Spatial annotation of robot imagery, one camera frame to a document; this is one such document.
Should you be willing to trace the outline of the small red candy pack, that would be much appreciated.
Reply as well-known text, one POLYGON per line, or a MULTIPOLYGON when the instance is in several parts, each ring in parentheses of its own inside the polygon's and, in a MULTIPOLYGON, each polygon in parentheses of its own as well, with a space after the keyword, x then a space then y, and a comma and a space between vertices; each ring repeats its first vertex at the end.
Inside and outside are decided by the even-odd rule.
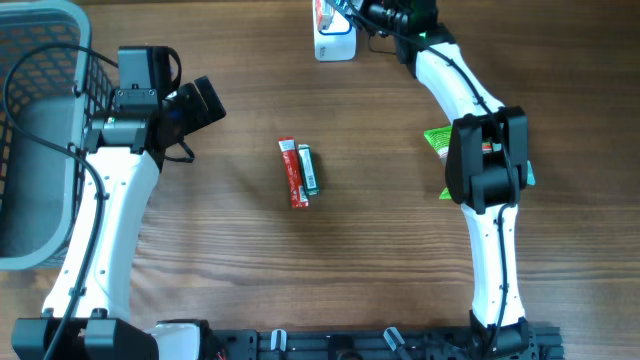
POLYGON ((327 0, 315 0, 315 24, 319 31, 328 31, 333 23, 335 9, 327 0))

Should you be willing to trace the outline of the green snack bag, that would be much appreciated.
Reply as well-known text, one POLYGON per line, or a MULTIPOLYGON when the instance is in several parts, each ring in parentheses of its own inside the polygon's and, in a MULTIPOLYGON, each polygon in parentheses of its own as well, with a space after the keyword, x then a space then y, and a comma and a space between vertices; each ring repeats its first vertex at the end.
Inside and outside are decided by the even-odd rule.
MULTIPOLYGON (((447 156, 449 153, 449 144, 452 133, 452 126, 445 126, 441 128, 426 130, 424 132, 424 138, 429 145, 435 150, 443 166, 446 166, 447 156)), ((482 145, 483 153, 491 153, 501 150, 500 144, 493 144, 490 142, 484 142, 482 145)), ((444 188, 439 197, 440 200, 452 200, 448 188, 444 188)))

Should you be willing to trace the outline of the green stick pack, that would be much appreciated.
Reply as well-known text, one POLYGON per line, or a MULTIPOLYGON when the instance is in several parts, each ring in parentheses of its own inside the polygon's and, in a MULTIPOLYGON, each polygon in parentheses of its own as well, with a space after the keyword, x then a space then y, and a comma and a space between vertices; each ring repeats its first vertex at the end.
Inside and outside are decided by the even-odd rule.
POLYGON ((309 196, 318 195, 320 192, 314 167, 311 147, 308 144, 298 145, 298 156, 303 173, 303 184, 309 196))

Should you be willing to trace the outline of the red stick pack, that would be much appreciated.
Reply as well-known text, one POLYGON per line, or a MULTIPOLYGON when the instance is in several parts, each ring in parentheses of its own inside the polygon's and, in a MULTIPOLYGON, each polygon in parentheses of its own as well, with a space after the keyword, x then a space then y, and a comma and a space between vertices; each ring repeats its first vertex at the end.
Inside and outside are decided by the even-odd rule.
POLYGON ((306 208, 309 205, 300 173, 300 163, 293 137, 281 137, 278 145, 284 161, 290 188, 290 200, 293 208, 306 208))

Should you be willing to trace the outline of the teal white tissue pack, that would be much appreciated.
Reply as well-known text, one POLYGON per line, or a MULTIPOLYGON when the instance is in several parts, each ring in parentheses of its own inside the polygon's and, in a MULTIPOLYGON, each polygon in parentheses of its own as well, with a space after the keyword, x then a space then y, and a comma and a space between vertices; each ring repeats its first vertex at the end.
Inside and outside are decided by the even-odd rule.
POLYGON ((535 179, 532 163, 530 161, 527 161, 527 168, 528 168, 527 185, 528 186, 535 186, 536 185, 536 179, 535 179))

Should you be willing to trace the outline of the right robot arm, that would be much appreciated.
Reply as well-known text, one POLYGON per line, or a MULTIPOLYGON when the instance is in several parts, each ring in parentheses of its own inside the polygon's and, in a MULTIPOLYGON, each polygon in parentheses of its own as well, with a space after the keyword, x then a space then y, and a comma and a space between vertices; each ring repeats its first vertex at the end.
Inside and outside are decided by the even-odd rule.
POLYGON ((492 96, 438 21, 432 1, 334 1, 350 24, 392 36, 398 61, 429 89, 451 124, 445 181, 465 217, 474 294, 470 325, 431 344, 469 359, 507 359, 532 347, 520 298, 515 224, 528 185, 528 119, 492 96))

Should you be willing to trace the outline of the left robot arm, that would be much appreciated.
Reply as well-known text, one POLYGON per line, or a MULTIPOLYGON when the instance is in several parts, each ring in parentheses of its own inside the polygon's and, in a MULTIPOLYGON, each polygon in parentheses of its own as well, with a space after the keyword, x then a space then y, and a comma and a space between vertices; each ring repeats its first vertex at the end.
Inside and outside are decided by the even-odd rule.
POLYGON ((120 83, 89 119, 73 153, 85 174, 62 271, 37 318, 15 323, 22 359, 217 359, 222 346, 204 320, 129 321, 130 280, 142 217, 167 149, 222 119, 211 82, 183 83, 168 46, 123 46, 120 83))

